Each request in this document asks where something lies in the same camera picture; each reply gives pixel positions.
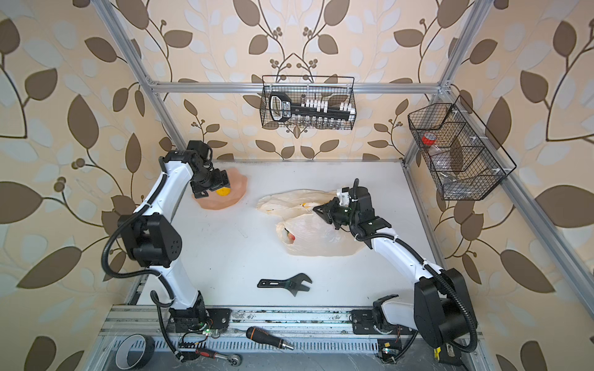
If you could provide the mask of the banana print plastic bag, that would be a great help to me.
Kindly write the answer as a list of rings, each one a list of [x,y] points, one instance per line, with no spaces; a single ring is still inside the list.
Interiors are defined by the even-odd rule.
[[[276,234],[287,253],[304,257],[346,257],[365,248],[346,231],[336,230],[315,214],[312,209],[331,201],[334,192],[320,190],[294,190],[265,196],[258,201],[257,209],[268,215],[278,216]],[[287,233],[295,236],[290,244]]]

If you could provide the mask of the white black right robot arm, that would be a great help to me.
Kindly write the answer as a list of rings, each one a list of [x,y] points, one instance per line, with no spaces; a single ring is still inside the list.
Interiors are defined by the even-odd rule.
[[[380,320],[414,329],[431,347],[449,344],[471,353],[478,346],[478,321],[464,277],[424,258],[375,214],[371,194],[355,179],[329,202],[313,208],[325,223],[348,227],[355,241],[391,263],[413,286],[411,303],[392,296],[379,304]]]

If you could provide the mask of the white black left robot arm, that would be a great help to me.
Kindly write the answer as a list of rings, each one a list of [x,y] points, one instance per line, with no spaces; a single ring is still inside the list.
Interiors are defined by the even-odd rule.
[[[230,309],[207,309],[204,297],[191,283],[179,256],[183,239],[172,219],[187,188],[196,199],[210,191],[228,187],[226,171],[213,166],[213,150],[205,142],[191,141],[184,150],[172,150],[159,158],[161,174],[148,198],[130,215],[121,216],[115,232],[101,256],[101,266],[108,277],[156,277],[166,291],[160,298],[156,291],[151,300],[159,312],[167,311],[177,332],[198,332],[204,329],[223,331],[229,326]],[[111,267],[108,255],[117,239],[125,246],[125,254],[136,261],[140,270],[120,273]]]

